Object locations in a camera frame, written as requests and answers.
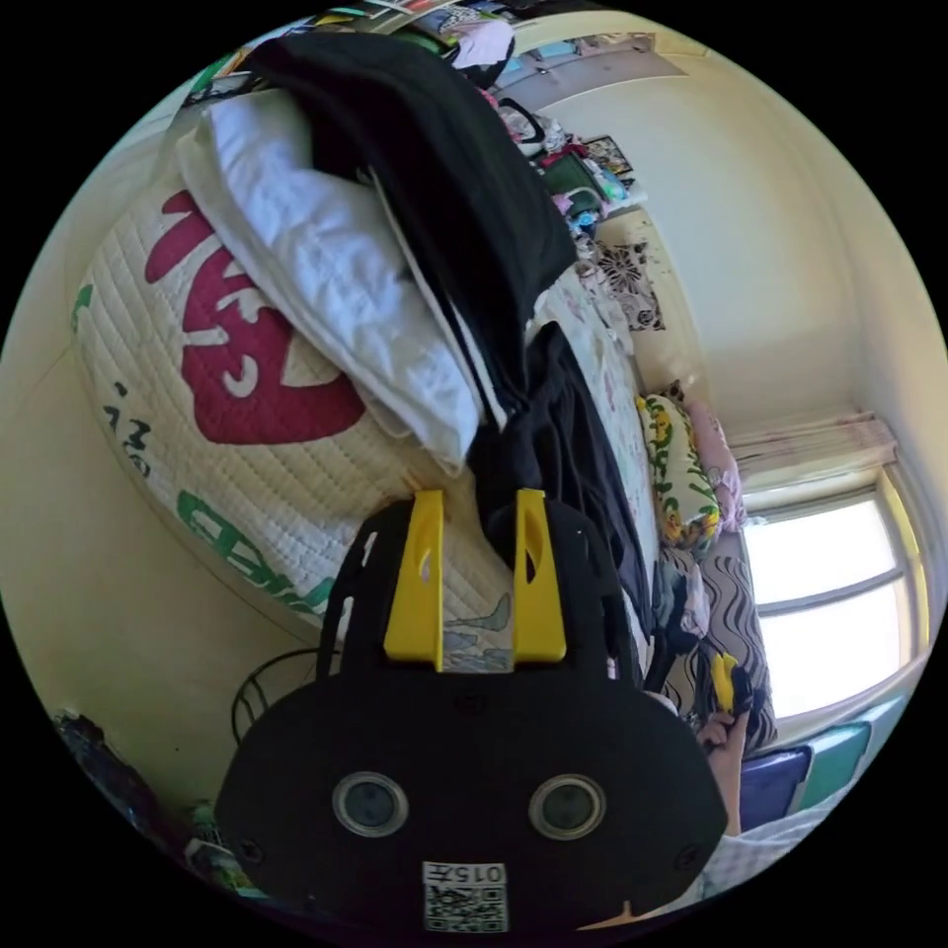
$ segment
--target pink pillow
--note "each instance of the pink pillow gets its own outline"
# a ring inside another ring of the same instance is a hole
[[[694,446],[721,508],[720,528],[736,532],[747,521],[738,462],[725,440],[721,424],[697,399],[688,399],[686,410],[694,430]]]

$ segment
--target window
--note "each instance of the window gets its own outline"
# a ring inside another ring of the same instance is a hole
[[[875,491],[745,528],[778,718],[843,701],[910,658],[911,590]]]

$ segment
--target yellow floral pattern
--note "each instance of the yellow floral pattern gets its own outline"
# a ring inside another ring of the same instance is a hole
[[[721,520],[714,490],[698,460],[687,413],[664,395],[635,400],[652,468],[652,488],[663,542],[704,555]]]

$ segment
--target quilted mattress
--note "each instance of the quilted mattress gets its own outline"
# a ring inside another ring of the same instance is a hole
[[[549,320],[570,339],[612,439],[651,576],[658,532],[631,365],[572,271],[534,329]],[[71,327],[94,409],[130,473],[317,629],[361,522],[417,490],[444,490],[446,667],[509,669],[512,576],[481,532],[471,472],[450,478],[377,425],[235,263],[176,171],[96,251]]]

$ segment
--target yellow clamp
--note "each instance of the yellow clamp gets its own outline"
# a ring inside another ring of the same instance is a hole
[[[444,667],[441,491],[415,495],[383,648],[393,662]],[[516,493],[513,664],[561,662],[566,631],[542,491]]]

